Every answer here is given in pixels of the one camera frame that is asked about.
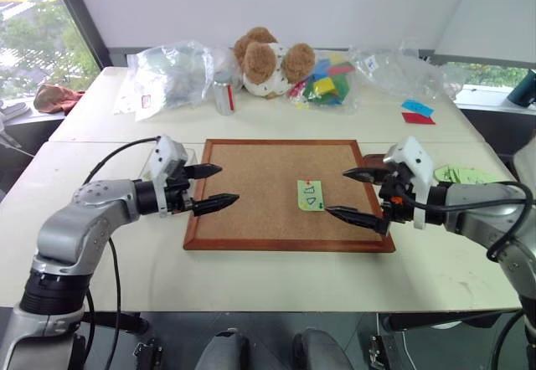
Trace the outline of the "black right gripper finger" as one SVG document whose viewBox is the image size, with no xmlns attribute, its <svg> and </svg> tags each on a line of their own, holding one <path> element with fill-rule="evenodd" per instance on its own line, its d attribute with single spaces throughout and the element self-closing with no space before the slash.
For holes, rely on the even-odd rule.
<svg viewBox="0 0 536 370">
<path fill-rule="evenodd" d="M 377 167 L 355 167 L 343 172 L 345 177 L 371 184 L 383 184 L 389 174 L 389 169 Z"/>
<path fill-rule="evenodd" d="M 380 234 L 382 236 L 386 236 L 389 232 L 389 220 L 380 218 L 370 213 L 361 213 L 356 208 L 331 206 L 326 207 L 325 211 L 347 224 L 358 226 L 360 228 L 371 229 L 376 234 Z"/>
</svg>

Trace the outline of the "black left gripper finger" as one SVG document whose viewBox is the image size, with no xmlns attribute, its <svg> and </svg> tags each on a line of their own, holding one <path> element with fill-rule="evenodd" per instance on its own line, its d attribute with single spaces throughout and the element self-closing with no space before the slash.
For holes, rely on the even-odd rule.
<svg viewBox="0 0 536 370">
<path fill-rule="evenodd" d="M 188 179 L 203 179 L 222 171 L 222 167 L 213 163 L 194 164 L 185 167 L 185 177 Z"/>
<path fill-rule="evenodd" d="M 200 201 L 194 201 L 192 212 L 195 217 L 218 212 L 230 206 L 239 198 L 238 194 L 233 193 L 216 194 Z"/>
</svg>

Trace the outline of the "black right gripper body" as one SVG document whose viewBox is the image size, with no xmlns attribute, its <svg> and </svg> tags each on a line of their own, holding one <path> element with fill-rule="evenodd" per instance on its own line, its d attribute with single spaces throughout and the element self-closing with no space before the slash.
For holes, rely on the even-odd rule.
<svg viewBox="0 0 536 370">
<path fill-rule="evenodd" d="M 413 198 L 413 186 L 408 170 L 382 168 L 379 175 L 381 185 L 379 197 L 382 200 L 383 217 L 390 222 L 405 223 L 413 220 L 414 207 L 405 201 Z"/>
</svg>

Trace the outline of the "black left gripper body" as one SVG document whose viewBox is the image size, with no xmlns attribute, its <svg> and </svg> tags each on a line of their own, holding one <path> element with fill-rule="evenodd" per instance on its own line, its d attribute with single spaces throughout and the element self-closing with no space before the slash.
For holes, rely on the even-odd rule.
<svg viewBox="0 0 536 370">
<path fill-rule="evenodd" d="M 193 198 L 188 194 L 192 179 L 185 177 L 186 166 L 184 160 L 171 160 L 166 166 L 164 194 L 168 213 L 192 210 Z"/>
</svg>

